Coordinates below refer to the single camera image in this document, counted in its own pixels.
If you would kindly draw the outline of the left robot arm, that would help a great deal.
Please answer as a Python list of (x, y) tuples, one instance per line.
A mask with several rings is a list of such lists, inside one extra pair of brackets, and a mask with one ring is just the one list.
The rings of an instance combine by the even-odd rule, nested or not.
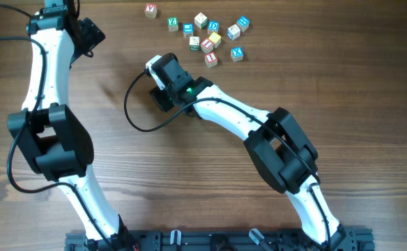
[(26, 26), (32, 43), (29, 90), (21, 112), (8, 117), (19, 149), (35, 174), (58, 187), (80, 217), (86, 250), (135, 250), (138, 246), (106, 200), (92, 162), (93, 142), (68, 105), (71, 65), (92, 57), (105, 35), (89, 18), (79, 20), (78, 1), (46, 1)]

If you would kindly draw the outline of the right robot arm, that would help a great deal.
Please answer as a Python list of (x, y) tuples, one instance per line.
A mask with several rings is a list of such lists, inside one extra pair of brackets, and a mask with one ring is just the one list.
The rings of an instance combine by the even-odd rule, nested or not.
[(255, 109), (206, 78), (193, 79), (172, 53), (154, 56), (146, 70), (157, 84), (151, 95), (162, 111), (177, 107), (239, 137), (260, 177), (291, 200), (303, 232), (324, 250), (334, 250), (341, 243), (341, 224), (321, 192), (318, 153), (287, 110)]

